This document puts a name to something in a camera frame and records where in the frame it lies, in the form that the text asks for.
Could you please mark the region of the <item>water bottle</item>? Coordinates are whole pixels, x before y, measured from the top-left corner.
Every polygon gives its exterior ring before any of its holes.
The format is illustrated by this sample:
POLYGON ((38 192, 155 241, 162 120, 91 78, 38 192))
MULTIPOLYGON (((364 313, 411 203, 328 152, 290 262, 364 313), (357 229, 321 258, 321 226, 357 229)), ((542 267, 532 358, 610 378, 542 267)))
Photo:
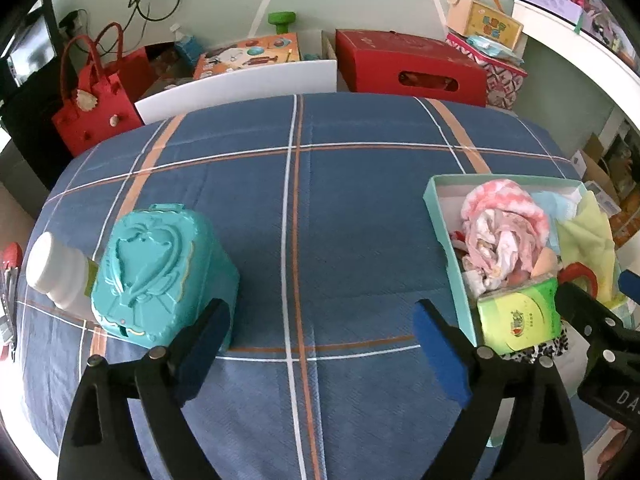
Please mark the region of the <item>water bottle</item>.
POLYGON ((195 68, 203 54, 203 47, 194 36, 183 32, 178 23, 171 25, 170 31, 174 35, 174 44, 178 53, 192 68, 195 68))

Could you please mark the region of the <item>smartphone on stand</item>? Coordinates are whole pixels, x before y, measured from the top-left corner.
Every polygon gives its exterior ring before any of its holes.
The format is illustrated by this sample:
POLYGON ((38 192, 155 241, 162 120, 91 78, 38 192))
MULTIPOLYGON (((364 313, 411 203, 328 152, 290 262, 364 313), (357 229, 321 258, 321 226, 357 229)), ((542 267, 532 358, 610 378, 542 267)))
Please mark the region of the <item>smartphone on stand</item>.
POLYGON ((17 347, 16 291, 23 262, 23 251, 17 242, 3 249, 1 255, 1 359, 15 360, 17 347))

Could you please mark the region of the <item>beige makeup sponge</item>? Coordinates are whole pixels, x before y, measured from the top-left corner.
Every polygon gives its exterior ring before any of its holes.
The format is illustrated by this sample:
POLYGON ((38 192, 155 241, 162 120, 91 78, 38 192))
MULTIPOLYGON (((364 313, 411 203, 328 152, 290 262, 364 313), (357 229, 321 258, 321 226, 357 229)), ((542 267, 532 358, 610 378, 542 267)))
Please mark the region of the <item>beige makeup sponge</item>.
POLYGON ((558 255, 549 247, 541 249, 539 257, 530 272, 531 278, 558 273, 558 255))

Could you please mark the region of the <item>green tissue pack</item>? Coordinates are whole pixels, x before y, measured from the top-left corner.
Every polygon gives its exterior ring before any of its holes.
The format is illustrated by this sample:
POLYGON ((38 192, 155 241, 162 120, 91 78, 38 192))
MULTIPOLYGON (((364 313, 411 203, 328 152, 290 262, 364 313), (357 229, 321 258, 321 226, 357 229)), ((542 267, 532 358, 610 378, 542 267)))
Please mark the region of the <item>green tissue pack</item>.
POLYGON ((481 296, 476 308, 482 343, 505 356, 559 337, 562 323, 555 310, 557 289, 558 280, 550 276, 481 296))

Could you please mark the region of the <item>brown cardboard boxes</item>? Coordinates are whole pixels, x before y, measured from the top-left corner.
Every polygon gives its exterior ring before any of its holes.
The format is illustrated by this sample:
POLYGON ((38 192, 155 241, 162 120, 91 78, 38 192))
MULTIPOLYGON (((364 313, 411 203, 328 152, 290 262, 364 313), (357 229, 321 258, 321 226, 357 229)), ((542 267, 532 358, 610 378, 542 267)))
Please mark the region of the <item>brown cardboard boxes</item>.
POLYGON ((610 225, 617 247, 639 232, 639 137, 631 130, 616 134, 608 148, 592 134, 583 148, 572 156, 578 174, 585 183, 602 191, 607 205, 612 204, 610 225))

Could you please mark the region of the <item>orange toy picture box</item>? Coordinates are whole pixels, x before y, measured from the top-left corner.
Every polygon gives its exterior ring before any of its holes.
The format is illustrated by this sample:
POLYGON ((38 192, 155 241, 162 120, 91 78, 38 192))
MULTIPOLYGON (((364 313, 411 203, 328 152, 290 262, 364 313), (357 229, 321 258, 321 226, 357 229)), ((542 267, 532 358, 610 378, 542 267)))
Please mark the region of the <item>orange toy picture box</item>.
POLYGON ((255 66, 292 63, 301 59, 295 32, 248 38, 206 50, 198 59, 193 78, 199 80, 255 66))

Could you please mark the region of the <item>black monitor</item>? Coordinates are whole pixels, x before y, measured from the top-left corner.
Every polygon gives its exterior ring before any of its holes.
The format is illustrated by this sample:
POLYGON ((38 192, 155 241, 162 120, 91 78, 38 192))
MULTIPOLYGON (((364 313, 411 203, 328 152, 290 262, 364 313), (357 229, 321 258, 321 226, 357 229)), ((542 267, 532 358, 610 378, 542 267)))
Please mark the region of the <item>black monitor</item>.
POLYGON ((1 53, 1 123, 13 134, 62 106, 63 39, 52 0, 38 0, 1 53))

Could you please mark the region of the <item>teal-rimmed white box tray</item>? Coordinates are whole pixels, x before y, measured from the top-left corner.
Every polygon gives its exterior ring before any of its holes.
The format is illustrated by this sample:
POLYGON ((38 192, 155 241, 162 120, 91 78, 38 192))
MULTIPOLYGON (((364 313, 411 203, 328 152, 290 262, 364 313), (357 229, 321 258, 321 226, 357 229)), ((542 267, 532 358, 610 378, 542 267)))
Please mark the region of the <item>teal-rimmed white box tray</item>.
MULTIPOLYGON (((431 177, 428 181, 423 200, 430 215, 433 229, 440 247, 446 255, 446 272, 449 280, 454 308, 460 330, 473 346, 482 344, 480 334, 480 318, 475 307, 475 300, 466 292, 459 260, 454 251, 450 233, 460 231, 462 219, 460 210, 465 196, 484 182, 494 179, 511 179, 526 192, 550 191, 563 194, 579 204, 588 188, 582 182, 570 179, 536 177, 536 176, 506 176, 505 174, 441 174, 431 177)), ((620 274, 617 263, 614 278, 620 274)), ((570 350, 562 356, 554 358, 568 396, 577 396, 577 388, 585 375, 587 366, 586 342, 578 337, 576 330, 567 325, 570 350)), ((511 414, 512 401, 503 401, 500 405, 498 420, 487 443, 488 448, 496 448, 502 443, 506 433, 506 423, 511 414)))

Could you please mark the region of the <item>green dumbbell toy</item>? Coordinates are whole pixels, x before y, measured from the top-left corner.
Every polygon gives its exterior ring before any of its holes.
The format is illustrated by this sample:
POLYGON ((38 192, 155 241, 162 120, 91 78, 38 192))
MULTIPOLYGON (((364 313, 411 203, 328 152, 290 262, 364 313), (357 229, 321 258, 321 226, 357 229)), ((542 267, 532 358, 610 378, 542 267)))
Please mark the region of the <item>green dumbbell toy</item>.
POLYGON ((285 35, 296 21, 293 11, 277 11, 268 14, 268 23, 276 28, 277 35, 285 35))

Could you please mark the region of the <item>white foam board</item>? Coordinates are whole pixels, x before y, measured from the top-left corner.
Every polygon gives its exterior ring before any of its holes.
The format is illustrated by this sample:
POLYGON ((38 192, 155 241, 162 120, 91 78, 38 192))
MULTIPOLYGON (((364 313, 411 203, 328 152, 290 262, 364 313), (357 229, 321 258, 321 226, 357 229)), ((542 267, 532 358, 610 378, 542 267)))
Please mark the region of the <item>white foam board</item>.
POLYGON ((335 60, 302 61, 263 65, 186 82, 147 96, 134 105, 147 125, 212 106, 336 90, 335 60))

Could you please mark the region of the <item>lime green cloth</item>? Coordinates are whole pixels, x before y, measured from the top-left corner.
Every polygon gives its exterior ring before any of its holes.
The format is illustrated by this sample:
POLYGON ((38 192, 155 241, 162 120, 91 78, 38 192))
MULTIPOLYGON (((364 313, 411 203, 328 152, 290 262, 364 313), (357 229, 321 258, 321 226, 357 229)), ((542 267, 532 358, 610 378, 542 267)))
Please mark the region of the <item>lime green cloth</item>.
POLYGON ((562 263, 579 262, 597 279, 597 300, 601 304, 614 297, 615 247, 608 216, 596 196, 585 192, 570 220, 556 222, 562 263))

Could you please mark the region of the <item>leopard print scrunchie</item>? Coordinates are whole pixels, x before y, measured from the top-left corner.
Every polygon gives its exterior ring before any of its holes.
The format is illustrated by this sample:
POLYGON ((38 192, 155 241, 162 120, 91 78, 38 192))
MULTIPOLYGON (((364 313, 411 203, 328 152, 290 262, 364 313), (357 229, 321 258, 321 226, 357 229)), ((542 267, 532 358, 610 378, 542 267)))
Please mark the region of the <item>leopard print scrunchie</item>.
POLYGON ((550 359, 562 356, 570 350, 570 338, 568 338, 567 322, 561 320, 561 333, 559 336, 509 354, 505 354, 502 359, 505 361, 523 362, 533 364, 541 356, 548 356, 550 359))

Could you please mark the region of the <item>yellow cardboard carry box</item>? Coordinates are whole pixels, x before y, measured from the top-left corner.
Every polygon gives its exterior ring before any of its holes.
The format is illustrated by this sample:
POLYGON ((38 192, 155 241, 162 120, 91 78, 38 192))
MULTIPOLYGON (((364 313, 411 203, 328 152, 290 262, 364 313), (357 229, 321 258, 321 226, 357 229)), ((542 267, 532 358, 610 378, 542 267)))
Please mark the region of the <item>yellow cardboard carry box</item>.
POLYGON ((459 36, 481 36, 513 50, 523 25, 504 13, 499 0, 448 0, 446 24, 459 36))

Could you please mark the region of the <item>red felt handbag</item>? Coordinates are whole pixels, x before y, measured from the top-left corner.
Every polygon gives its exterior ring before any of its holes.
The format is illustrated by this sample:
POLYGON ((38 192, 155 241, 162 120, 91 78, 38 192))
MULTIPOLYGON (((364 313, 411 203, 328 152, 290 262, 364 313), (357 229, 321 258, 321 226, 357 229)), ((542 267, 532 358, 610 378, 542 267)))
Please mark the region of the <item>red felt handbag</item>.
POLYGON ((106 26, 117 32, 116 58, 101 61, 96 40, 87 35, 72 38, 61 56, 60 89, 62 107, 52 117, 53 125, 70 151, 77 157, 113 136, 142 126, 136 102, 156 81, 156 73, 143 48, 124 53, 122 25, 106 26), (67 81, 67 65, 74 44, 86 44, 85 66, 77 76, 75 88, 67 81))

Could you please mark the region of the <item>red cardboard box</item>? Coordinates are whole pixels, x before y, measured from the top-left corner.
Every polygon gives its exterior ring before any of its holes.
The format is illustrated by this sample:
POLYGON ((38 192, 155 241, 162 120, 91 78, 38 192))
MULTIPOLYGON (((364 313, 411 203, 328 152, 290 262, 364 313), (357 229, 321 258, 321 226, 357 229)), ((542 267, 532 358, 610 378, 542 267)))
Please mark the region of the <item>red cardboard box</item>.
POLYGON ((446 42, 399 32, 339 29, 335 54, 351 92, 486 105, 486 73, 446 42))

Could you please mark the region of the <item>blue wipes packet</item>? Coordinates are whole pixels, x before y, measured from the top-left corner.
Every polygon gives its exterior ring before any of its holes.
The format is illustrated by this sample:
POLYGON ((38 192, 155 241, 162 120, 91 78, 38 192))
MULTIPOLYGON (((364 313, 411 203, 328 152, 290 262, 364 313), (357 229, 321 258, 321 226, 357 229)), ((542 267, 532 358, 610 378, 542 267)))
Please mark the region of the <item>blue wipes packet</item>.
POLYGON ((521 65, 523 63, 522 58, 513 50, 503 44, 500 44, 500 42, 491 40, 490 38, 473 35, 466 38, 465 41, 470 47, 473 47, 478 52, 483 53, 490 58, 509 62, 514 65, 521 65))

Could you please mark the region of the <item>pink white wavy towel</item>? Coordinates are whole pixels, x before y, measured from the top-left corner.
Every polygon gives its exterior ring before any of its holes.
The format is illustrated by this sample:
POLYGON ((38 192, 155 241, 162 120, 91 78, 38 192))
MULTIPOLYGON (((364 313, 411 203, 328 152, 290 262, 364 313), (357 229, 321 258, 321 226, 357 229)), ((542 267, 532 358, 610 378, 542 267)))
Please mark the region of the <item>pink white wavy towel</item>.
POLYGON ((547 244, 550 234, 549 220, 533 197, 511 179, 494 179, 473 188, 461 206, 461 219, 467 226, 478 214, 495 209, 519 214, 533 228, 541 246, 547 244))

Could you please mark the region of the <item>blue plaid tablecloth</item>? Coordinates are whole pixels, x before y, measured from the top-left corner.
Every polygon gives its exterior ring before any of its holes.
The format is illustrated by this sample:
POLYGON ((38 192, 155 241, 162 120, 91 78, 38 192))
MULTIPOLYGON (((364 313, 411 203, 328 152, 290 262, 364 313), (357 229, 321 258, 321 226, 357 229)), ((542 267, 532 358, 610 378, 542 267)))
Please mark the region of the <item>blue plaid tablecloth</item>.
POLYGON ((229 350, 184 414, 226 479, 416 479, 459 410, 412 334, 456 316, 423 201, 435 174, 574 178, 549 133, 360 93, 208 108, 73 160, 36 221, 98 256, 126 205, 181 204, 240 272, 229 350))

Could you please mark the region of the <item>light blue face mask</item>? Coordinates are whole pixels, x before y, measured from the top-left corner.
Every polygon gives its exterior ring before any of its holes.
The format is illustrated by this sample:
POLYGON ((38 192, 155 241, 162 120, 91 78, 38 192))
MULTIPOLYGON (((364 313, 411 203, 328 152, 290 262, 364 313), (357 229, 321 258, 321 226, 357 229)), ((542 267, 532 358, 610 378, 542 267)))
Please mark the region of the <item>light blue face mask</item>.
POLYGON ((563 194, 540 191, 533 192, 532 197, 548 217, 551 233, 556 232, 559 222, 573 219, 577 212, 577 203, 563 194))

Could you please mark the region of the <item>white pill bottle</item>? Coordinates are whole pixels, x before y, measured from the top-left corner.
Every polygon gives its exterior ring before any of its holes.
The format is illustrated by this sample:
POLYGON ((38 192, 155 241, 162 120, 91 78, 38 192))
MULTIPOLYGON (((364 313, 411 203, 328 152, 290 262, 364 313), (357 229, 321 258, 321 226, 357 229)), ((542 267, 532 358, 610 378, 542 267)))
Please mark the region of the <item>white pill bottle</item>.
POLYGON ((75 247, 43 232, 32 245, 26 264, 27 284, 47 296, 55 307, 93 323, 91 292, 98 265, 75 247))

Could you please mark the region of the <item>red white patterned box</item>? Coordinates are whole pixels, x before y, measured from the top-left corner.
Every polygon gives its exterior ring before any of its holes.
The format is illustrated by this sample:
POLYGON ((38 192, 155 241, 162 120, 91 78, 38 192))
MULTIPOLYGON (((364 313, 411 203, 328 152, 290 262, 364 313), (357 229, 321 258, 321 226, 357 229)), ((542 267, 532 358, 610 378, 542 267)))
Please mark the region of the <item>red white patterned box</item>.
POLYGON ((508 61, 494 58, 468 44, 462 37, 450 32, 446 43, 474 61, 486 73, 486 104, 513 110, 518 94, 528 76, 526 70, 508 61))

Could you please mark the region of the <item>teal plastic toy case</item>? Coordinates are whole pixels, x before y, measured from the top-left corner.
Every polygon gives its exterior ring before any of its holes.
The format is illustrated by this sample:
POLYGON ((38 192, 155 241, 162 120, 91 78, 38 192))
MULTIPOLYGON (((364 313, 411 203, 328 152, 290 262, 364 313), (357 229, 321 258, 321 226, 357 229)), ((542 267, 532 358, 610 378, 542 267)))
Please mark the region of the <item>teal plastic toy case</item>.
POLYGON ((239 270, 204 214, 153 204, 115 223, 91 307, 107 334, 151 349, 170 344, 210 300, 233 310, 239 284, 239 270))

